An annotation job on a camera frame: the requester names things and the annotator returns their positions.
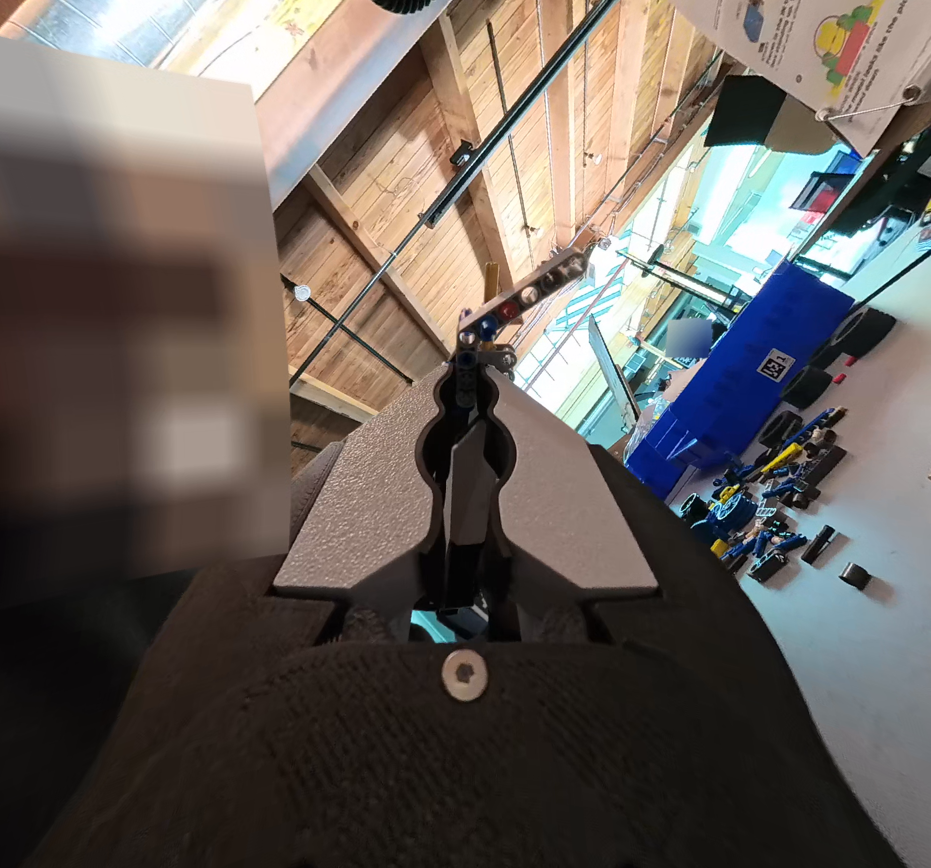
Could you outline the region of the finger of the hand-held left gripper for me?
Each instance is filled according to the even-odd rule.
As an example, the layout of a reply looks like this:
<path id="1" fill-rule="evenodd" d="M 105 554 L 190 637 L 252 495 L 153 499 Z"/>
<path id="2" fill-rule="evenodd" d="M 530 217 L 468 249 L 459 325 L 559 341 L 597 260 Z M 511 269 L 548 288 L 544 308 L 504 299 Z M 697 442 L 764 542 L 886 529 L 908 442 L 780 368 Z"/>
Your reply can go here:
<path id="1" fill-rule="evenodd" d="M 449 545 L 480 545 L 488 525 L 486 424 L 477 421 L 452 446 L 444 500 L 444 527 Z"/>

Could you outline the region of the grey and blue lego assembly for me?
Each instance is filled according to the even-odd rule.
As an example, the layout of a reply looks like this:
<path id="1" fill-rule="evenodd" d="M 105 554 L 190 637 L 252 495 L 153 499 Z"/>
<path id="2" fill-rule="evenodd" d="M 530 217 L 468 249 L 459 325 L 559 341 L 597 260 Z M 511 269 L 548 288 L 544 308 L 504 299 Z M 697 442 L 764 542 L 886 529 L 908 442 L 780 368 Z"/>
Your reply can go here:
<path id="1" fill-rule="evenodd" d="M 537 269 L 487 300 L 474 312 L 463 312 L 457 327 L 454 358 L 459 349 L 477 353 L 480 364 L 493 365 L 506 375 L 517 363 L 515 348 L 498 339 L 507 328 L 518 324 L 545 300 L 551 300 L 568 285 L 583 279 L 588 272 L 591 250 L 568 247 Z"/>

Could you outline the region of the person's black sweater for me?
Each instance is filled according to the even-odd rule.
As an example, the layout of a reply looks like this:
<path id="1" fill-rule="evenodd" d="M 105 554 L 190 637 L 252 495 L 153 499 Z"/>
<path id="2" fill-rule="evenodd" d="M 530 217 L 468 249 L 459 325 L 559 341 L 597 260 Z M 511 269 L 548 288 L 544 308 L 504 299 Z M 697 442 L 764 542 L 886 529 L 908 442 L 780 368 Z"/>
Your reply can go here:
<path id="1" fill-rule="evenodd" d="M 33 852 L 82 785 L 194 574 L 104 583 L 2 610 L 2 866 Z"/>

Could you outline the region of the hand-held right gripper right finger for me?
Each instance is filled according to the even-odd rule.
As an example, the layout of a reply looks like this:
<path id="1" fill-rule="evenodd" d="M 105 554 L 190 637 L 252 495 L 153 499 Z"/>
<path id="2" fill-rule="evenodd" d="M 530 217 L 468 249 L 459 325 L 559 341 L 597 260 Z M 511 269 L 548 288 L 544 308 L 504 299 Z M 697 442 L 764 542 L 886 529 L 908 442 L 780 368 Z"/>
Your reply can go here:
<path id="1" fill-rule="evenodd" d="M 497 495 L 524 610 L 655 595 L 658 581 L 584 438 L 493 369 L 490 416 L 514 451 Z"/>

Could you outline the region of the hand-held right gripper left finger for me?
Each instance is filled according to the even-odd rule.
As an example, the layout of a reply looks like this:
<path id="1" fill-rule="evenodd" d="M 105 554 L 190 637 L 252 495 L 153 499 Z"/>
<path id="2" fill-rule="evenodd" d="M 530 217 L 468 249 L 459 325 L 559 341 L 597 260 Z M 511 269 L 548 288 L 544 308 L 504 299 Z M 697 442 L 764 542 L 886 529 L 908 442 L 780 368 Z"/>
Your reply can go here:
<path id="1" fill-rule="evenodd" d="M 421 555 L 440 529 L 436 484 L 418 454 L 440 415 L 436 367 L 351 432 L 273 581 L 281 595 L 412 610 Z"/>

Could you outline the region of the blue lego beam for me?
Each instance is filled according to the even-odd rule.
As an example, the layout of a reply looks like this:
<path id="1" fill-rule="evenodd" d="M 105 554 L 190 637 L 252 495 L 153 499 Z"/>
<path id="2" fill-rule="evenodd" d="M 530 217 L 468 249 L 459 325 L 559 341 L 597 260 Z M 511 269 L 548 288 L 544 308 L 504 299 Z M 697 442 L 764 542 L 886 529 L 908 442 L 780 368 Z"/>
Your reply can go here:
<path id="1" fill-rule="evenodd" d="M 454 358 L 454 413 L 467 420 L 478 400 L 478 356 L 474 350 L 457 350 Z"/>

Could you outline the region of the ceiling track rail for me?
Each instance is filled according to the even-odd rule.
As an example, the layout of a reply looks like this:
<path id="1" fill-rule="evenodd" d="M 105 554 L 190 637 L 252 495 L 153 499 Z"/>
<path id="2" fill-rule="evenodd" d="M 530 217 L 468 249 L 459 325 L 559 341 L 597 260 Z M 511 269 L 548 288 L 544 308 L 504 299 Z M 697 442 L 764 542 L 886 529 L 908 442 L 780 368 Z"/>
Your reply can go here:
<path id="1" fill-rule="evenodd" d="M 548 91 L 552 83 L 571 63 L 576 51 L 584 46 L 588 37 L 599 28 L 619 1 L 599 0 L 588 11 L 583 20 L 562 42 L 555 54 L 545 63 L 541 71 L 533 78 L 511 108 L 505 112 L 489 135 L 472 152 L 464 167 L 425 211 L 421 223 L 429 229 L 436 227 L 436 224 L 439 223 L 447 211 L 467 191 L 474 179 L 480 175 L 496 150 L 506 141 L 529 109 Z"/>

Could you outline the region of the hanging illustrated paper poster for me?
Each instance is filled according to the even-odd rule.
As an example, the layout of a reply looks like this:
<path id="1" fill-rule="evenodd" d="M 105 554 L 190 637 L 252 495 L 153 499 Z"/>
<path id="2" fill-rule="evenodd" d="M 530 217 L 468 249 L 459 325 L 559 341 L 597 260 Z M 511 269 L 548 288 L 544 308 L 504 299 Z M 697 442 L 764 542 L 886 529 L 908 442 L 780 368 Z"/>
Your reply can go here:
<path id="1" fill-rule="evenodd" d="M 669 0 L 864 156 L 929 101 L 930 0 Z"/>

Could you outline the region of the pile of lego pieces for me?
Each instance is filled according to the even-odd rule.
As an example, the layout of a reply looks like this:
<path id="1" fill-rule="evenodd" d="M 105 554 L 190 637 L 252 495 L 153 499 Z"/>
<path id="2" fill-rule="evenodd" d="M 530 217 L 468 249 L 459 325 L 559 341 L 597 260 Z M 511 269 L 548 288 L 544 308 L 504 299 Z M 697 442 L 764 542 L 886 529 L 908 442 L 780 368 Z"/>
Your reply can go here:
<path id="1" fill-rule="evenodd" d="M 692 533 L 732 575 L 744 572 L 767 584 L 793 559 L 799 561 L 808 535 L 798 529 L 800 513 L 821 496 L 821 486 L 846 457 L 837 426 L 847 408 L 826 409 L 803 422 L 780 450 L 762 451 L 753 463 L 736 461 L 714 481 L 707 496 L 692 494 L 678 513 Z"/>

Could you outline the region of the blue plastic bin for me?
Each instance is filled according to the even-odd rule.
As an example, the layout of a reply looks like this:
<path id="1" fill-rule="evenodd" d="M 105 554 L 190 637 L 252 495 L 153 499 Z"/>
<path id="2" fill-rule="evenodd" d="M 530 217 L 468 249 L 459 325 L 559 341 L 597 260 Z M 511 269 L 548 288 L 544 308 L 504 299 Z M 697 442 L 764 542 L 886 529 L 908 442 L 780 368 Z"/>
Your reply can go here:
<path id="1" fill-rule="evenodd" d="M 781 262 L 625 455 L 627 470 L 664 501 L 688 469 L 719 467 L 741 455 L 785 386 L 853 305 L 843 290 Z"/>

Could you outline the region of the black rubber lego tire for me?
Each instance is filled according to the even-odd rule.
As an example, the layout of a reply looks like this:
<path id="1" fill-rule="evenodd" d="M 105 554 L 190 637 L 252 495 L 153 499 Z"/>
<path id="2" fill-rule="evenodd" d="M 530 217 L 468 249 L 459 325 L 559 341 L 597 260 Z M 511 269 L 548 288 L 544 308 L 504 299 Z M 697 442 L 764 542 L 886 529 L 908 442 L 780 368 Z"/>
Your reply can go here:
<path id="1" fill-rule="evenodd" d="M 847 356 L 855 353 L 855 348 L 859 344 L 858 336 L 862 330 L 860 322 L 865 312 L 867 312 L 865 308 L 853 310 L 852 314 L 838 326 L 829 342 L 832 353 L 836 351 L 838 355 L 846 354 Z"/>
<path id="2" fill-rule="evenodd" d="M 846 353 L 854 358 L 862 358 L 876 348 L 898 323 L 895 316 L 872 307 L 858 311 L 851 320 L 851 330 L 847 336 Z"/>
<path id="3" fill-rule="evenodd" d="M 820 367 L 803 367 L 780 393 L 780 400 L 799 411 L 809 409 L 832 385 L 833 375 Z"/>
<path id="4" fill-rule="evenodd" d="M 803 418 L 800 414 L 791 410 L 782 410 L 766 422 L 757 440 L 766 450 L 780 451 L 787 440 L 799 432 L 802 426 Z"/>

